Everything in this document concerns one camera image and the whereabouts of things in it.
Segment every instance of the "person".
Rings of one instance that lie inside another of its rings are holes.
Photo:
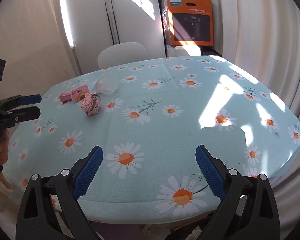
[[[9,145],[9,132],[5,130],[4,140],[0,143],[0,165],[4,165],[8,161],[8,145]]]

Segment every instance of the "cabinet door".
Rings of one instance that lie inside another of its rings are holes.
[[[158,0],[109,0],[120,43],[139,42],[148,59],[165,57]]]
[[[74,48],[83,74],[98,70],[98,56],[113,45],[105,0],[66,0]]]

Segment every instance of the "chair backrest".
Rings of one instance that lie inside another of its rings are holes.
[[[100,69],[146,60],[147,52],[144,46],[137,42],[125,42],[105,49],[98,57]]]

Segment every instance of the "light blue tablecloth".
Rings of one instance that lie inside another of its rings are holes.
[[[86,116],[61,92],[103,73],[117,82]],[[241,174],[284,173],[300,151],[300,122],[258,80],[212,56],[141,61],[52,87],[38,120],[20,124],[10,140],[5,176],[25,189],[33,173],[58,174],[99,145],[103,162],[79,203],[90,220],[157,224],[216,208],[195,160],[204,144]]]

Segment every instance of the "blue rubber pad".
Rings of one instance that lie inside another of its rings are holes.
[[[195,159],[212,193],[219,197],[220,200],[223,200],[223,198],[226,196],[223,177],[218,172],[212,160],[200,146],[197,147],[195,152]]]
[[[33,105],[41,102],[41,96],[40,95],[33,95],[33,96],[25,96],[21,97],[18,100],[18,104],[21,106],[26,105]]]
[[[74,198],[78,200],[80,196],[84,196],[87,192],[94,176],[97,173],[103,160],[102,148],[98,147],[92,154],[90,159],[84,165],[80,173],[74,181],[74,190],[72,192]]]

